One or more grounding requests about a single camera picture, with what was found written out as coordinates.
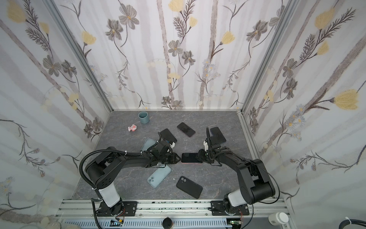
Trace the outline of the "clear teal phone case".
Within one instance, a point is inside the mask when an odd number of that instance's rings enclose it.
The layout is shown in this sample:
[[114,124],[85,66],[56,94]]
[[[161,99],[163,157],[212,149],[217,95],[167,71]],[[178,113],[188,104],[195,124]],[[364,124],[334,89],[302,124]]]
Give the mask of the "clear teal phone case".
[[146,151],[148,148],[153,146],[155,143],[157,143],[156,140],[151,139],[151,138],[147,138],[146,141],[144,142],[142,148],[141,148],[141,151]]

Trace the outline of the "black smartphone far right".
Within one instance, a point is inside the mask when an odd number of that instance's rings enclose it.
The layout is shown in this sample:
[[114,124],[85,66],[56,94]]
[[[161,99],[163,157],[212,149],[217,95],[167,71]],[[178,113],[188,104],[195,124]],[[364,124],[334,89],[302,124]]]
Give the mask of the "black smartphone far right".
[[226,142],[226,138],[224,137],[219,127],[211,128],[210,131],[212,134],[210,138],[213,145],[220,145]]

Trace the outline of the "blue-edged smartphone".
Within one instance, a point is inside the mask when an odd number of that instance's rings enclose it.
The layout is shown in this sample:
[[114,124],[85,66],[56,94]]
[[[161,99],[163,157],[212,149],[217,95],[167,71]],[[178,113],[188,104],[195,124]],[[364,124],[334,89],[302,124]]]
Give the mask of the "blue-edged smartphone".
[[175,138],[175,136],[170,132],[169,129],[164,129],[163,131],[160,132],[162,139],[164,139],[165,141],[167,141],[170,145],[173,145],[173,143],[177,143],[177,139]]

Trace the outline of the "black phone case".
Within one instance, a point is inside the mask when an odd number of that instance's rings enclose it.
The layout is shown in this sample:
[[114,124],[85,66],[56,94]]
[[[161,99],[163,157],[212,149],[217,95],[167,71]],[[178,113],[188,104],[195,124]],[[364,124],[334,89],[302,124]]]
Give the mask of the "black phone case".
[[201,196],[201,193],[203,191],[203,187],[198,185],[197,183],[191,181],[190,179],[181,176],[178,179],[178,182],[176,184],[176,187],[183,191],[184,193],[190,195],[191,197],[195,199],[199,199]]

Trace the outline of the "teal ceramic cup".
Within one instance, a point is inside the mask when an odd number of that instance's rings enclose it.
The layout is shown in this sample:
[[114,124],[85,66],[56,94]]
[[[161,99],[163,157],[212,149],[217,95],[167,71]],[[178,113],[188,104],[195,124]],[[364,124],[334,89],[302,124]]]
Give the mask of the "teal ceramic cup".
[[140,112],[138,118],[141,124],[148,124],[150,122],[149,114],[146,111]]

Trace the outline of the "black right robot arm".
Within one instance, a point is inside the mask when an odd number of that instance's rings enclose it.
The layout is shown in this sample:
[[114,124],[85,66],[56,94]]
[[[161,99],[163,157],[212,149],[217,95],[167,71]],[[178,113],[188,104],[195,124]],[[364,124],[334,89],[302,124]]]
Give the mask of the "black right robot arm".
[[223,199],[222,209],[228,215],[236,214],[245,205],[253,205],[276,195],[277,182],[260,159],[250,160],[235,154],[228,147],[215,145],[208,128],[204,149],[199,150],[196,158],[211,166],[226,165],[236,172],[239,189],[226,194]]

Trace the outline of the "black knob on rail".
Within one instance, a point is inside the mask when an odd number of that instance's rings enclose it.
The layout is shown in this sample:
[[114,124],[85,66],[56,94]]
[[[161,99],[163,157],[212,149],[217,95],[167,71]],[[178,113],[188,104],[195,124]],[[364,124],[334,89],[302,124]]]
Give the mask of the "black knob on rail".
[[172,229],[174,226],[173,220],[169,217],[166,217],[162,222],[163,229]]

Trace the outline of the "black smartphone centre back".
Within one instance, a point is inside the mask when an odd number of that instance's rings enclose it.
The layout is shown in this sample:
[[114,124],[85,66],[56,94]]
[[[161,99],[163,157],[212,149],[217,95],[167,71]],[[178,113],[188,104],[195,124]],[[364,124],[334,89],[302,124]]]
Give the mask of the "black smartphone centre back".
[[184,122],[180,123],[177,128],[182,131],[186,136],[192,137],[196,132],[190,128],[187,124]]

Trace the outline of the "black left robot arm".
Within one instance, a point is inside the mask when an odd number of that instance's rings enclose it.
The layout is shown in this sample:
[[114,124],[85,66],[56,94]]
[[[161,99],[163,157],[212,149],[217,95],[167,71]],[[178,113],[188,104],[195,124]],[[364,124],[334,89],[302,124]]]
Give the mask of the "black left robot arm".
[[98,198],[92,199],[94,215],[120,216],[125,206],[114,181],[126,168],[154,168],[158,165],[173,165],[181,158],[173,152],[177,139],[172,134],[158,133],[159,139],[146,150],[138,153],[117,150],[114,147],[88,153],[81,159],[79,173],[95,191]]

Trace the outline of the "white cylinder device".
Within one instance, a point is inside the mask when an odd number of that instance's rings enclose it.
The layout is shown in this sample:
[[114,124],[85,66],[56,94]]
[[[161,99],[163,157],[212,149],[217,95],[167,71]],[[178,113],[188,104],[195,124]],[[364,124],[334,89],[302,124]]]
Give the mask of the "white cylinder device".
[[284,212],[277,212],[269,215],[268,221],[273,226],[282,226],[289,222],[289,217]]

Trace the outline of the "black smartphone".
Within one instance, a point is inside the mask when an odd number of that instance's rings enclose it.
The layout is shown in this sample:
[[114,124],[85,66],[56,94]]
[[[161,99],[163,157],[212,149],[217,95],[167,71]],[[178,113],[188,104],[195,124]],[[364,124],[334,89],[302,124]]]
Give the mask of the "black smartphone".
[[190,128],[187,124],[184,122],[180,123],[177,128],[182,131],[186,136],[192,137],[196,132]]
[[219,127],[211,128],[210,131],[212,134],[210,138],[213,145],[220,145],[226,142],[226,138],[224,137]]

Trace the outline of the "light blue phone case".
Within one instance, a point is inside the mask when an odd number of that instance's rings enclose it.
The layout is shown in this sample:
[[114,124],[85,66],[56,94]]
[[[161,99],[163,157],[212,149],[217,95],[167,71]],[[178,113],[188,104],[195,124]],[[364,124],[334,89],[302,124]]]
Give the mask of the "light blue phone case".
[[157,188],[161,182],[171,173],[172,169],[168,165],[160,164],[157,169],[148,177],[147,182]]

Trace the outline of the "pink pig figurine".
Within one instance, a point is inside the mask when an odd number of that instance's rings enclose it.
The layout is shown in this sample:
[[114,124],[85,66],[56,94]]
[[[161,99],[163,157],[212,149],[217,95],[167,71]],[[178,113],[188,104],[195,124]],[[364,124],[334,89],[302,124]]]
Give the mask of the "pink pig figurine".
[[137,126],[136,125],[131,125],[131,126],[128,127],[128,131],[129,132],[134,132],[136,130],[137,130]]

